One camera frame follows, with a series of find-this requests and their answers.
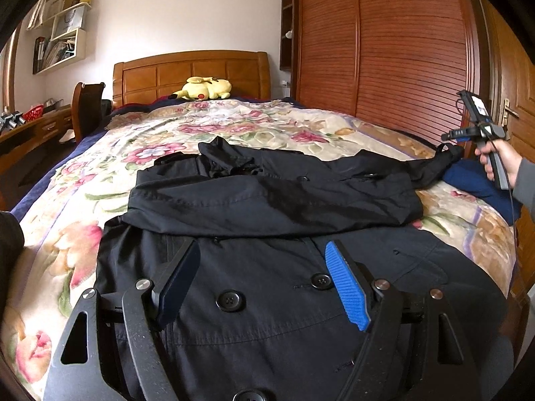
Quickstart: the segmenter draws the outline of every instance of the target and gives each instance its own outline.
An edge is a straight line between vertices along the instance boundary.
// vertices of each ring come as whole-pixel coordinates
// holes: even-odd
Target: human hand
[[[498,153],[504,162],[504,167],[507,172],[507,176],[509,177],[509,184],[511,188],[514,188],[516,184],[516,175],[518,174],[518,169],[520,168],[520,163],[522,162],[522,156],[504,140],[494,140],[494,145],[496,146],[496,149],[498,150]],[[491,142],[487,142],[487,144],[481,149],[475,150],[475,155],[480,155],[479,161],[481,164],[485,165],[487,178],[490,180],[494,180],[494,172],[492,171],[491,164],[487,164],[487,161],[489,154],[491,152],[496,152],[496,149],[494,149],[494,146],[492,146]]]

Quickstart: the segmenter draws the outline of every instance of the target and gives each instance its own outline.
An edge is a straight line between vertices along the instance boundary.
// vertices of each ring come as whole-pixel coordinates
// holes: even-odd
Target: wooden desk
[[[0,175],[43,143],[72,128],[71,106],[61,107],[0,136]],[[5,209],[0,192],[0,210]]]

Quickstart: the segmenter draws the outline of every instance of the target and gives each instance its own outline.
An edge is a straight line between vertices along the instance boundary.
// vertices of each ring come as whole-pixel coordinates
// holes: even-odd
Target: bedspread
[[[93,146],[60,166],[21,221],[26,247],[11,277],[1,344],[22,384],[43,395],[51,355],[84,289],[93,286],[104,223],[127,210],[136,172],[173,152],[196,153],[215,136],[333,160],[360,149],[399,160],[429,158],[421,143],[344,114],[275,100],[229,99],[115,116]],[[439,182],[418,191],[414,226],[459,249],[506,295],[515,263],[512,229],[485,202]]]

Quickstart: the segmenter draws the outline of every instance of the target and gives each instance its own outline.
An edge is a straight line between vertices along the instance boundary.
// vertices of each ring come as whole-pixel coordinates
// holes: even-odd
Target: wooden chair
[[[76,143],[98,128],[102,121],[101,100],[106,85],[78,83],[72,97],[72,128]]]

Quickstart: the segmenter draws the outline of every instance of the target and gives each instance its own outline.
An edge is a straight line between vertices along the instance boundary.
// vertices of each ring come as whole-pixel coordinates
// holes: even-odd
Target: coat button
[[[232,401],[268,401],[268,398],[258,389],[246,389],[234,395]]]
[[[242,293],[234,289],[227,289],[217,297],[217,307],[225,312],[237,312],[243,307],[244,297]]]
[[[316,289],[320,291],[326,291],[333,287],[333,280],[328,274],[317,273],[310,278],[310,283]]]

